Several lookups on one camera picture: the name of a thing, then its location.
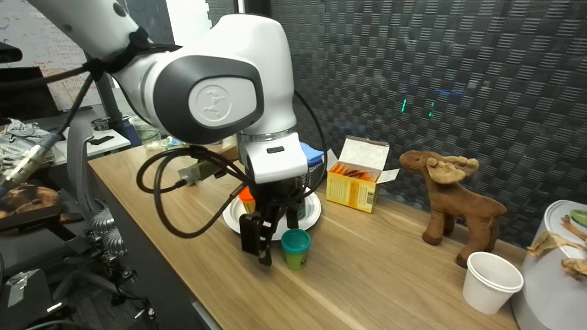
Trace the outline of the small orange capped container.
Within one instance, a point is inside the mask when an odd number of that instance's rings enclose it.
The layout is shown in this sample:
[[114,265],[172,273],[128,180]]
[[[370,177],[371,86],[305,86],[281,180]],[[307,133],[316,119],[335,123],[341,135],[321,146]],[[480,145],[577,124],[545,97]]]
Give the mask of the small orange capped container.
[[251,214],[255,211],[256,201],[250,192],[249,186],[243,188],[243,190],[238,194],[238,198],[243,203],[243,207],[247,214]]

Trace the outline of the black monitor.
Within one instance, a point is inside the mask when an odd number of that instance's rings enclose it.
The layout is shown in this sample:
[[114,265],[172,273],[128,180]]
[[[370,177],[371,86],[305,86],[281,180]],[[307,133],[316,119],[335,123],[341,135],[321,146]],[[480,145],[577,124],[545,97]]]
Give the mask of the black monitor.
[[[42,78],[39,67],[0,68],[0,83],[13,83]],[[52,98],[48,86],[0,91],[0,125],[10,123],[9,119],[29,121],[59,116],[61,112]]]

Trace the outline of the white plate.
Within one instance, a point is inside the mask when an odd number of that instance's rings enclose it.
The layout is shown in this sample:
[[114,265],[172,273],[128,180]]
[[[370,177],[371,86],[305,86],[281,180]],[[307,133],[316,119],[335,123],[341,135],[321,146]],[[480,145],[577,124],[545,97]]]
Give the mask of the white plate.
[[[321,203],[317,194],[312,193],[310,196],[306,197],[303,206],[305,213],[304,216],[300,217],[298,220],[298,225],[300,229],[308,230],[317,223],[317,220],[321,215]],[[231,201],[229,206],[224,209],[222,213],[224,223],[237,234],[240,234],[241,232],[239,218],[241,215],[245,214],[245,211],[246,209],[243,205],[243,202],[239,197],[237,197]],[[278,242],[281,240],[283,233],[285,233],[287,230],[287,216],[283,215],[277,224],[276,232],[272,236],[273,242]]]

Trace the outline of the yellow open tea box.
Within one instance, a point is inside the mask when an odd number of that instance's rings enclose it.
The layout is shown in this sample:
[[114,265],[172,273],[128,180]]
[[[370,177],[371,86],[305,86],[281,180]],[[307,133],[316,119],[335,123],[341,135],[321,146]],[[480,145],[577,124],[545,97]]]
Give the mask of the yellow open tea box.
[[327,200],[372,213],[379,184],[394,181],[399,170],[385,170],[388,142],[347,136],[340,156],[328,152]]

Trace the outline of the green tub with teal lid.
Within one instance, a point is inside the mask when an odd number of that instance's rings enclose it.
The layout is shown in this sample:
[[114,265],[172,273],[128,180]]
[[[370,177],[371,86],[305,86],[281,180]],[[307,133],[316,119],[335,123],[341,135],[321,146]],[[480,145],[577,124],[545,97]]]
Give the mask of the green tub with teal lid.
[[287,267],[292,271],[300,271],[307,264],[310,250],[310,234],[300,228],[291,228],[281,237],[281,246],[285,253]]

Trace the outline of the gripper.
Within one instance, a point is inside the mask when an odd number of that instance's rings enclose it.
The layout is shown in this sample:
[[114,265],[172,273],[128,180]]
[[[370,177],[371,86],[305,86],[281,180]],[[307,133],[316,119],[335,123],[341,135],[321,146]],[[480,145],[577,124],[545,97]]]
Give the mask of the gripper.
[[273,182],[249,181],[255,211],[239,218],[242,251],[258,258],[260,264],[272,265],[271,242],[281,219],[281,207],[287,206],[287,228],[299,228],[299,211],[305,192],[302,178]]

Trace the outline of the clear plastic cup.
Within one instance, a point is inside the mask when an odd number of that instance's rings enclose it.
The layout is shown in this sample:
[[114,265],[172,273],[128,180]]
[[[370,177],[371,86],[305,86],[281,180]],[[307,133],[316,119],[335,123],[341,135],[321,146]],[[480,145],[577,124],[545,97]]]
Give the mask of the clear plastic cup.
[[150,125],[138,115],[130,117],[128,121],[135,129],[141,144],[146,150],[156,151],[161,149],[161,133],[157,127]]

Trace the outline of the white printed canister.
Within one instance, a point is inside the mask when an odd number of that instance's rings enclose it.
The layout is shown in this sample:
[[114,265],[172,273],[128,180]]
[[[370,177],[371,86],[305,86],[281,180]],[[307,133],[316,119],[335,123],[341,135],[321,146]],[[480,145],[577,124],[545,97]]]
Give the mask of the white printed canister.
[[559,200],[545,210],[532,243],[550,232],[579,247],[555,246],[540,256],[527,253],[521,266],[524,286],[511,298],[520,330],[587,330],[587,278],[575,280],[562,267],[566,259],[587,260],[584,240],[563,226],[563,218],[574,210],[587,212],[587,205]]

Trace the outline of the brown plush moose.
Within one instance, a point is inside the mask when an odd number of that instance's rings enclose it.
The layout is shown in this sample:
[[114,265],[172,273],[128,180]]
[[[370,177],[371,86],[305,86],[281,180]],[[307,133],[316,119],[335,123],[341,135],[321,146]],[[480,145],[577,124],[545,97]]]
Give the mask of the brown plush moose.
[[507,213],[507,208],[461,185],[464,178],[478,171],[477,159],[410,150],[399,157],[399,163],[419,173],[426,182],[431,211],[422,234],[424,242],[438,246],[444,236],[452,234],[456,219],[464,219],[468,242],[455,258],[457,265],[467,268],[472,253],[493,251],[499,236],[498,219]]

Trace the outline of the whiteboard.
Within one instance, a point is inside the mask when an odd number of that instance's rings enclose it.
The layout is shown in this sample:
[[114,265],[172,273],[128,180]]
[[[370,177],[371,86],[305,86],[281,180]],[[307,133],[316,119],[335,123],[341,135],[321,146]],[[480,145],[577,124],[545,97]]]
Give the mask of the whiteboard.
[[[0,68],[36,66],[48,77],[80,67],[87,61],[77,44],[25,0],[0,0],[0,42],[19,48],[23,54],[21,61],[0,64]],[[48,84],[59,110],[69,109],[87,75]],[[82,106],[101,103],[96,84],[92,83]]]

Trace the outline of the white paper cup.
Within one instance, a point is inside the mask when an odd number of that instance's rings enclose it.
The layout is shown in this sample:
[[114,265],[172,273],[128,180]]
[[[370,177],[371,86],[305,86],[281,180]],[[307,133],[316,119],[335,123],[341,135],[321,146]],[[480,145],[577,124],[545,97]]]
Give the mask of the white paper cup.
[[508,260],[494,253],[475,252],[467,259],[462,294],[475,310],[496,314],[524,283],[520,270]]

